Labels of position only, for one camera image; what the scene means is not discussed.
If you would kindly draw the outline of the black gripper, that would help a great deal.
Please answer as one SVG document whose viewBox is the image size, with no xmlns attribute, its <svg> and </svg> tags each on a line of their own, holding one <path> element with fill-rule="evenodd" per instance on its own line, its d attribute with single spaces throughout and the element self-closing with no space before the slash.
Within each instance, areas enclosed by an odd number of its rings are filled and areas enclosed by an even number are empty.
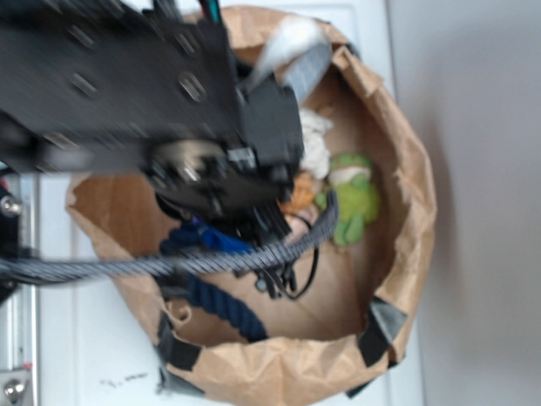
<svg viewBox="0 0 541 406">
<path fill-rule="evenodd" d="M 150 151 L 145 171 L 169 217 L 200 221 L 251 244 L 283 240 L 289 226 L 278 205 L 292 184 L 273 184 L 243 170 L 211 141 L 174 141 Z"/>
</svg>

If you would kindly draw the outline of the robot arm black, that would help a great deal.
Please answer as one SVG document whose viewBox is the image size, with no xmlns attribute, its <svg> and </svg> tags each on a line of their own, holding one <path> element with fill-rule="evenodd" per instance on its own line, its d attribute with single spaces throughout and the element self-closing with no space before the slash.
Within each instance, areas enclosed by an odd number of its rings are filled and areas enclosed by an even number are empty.
<svg viewBox="0 0 541 406">
<path fill-rule="evenodd" d="M 219 10 L 172 1 L 1 4 L 1 160 L 16 173 L 141 173 L 170 217 L 283 239 L 298 99 L 230 46 Z"/>
</svg>

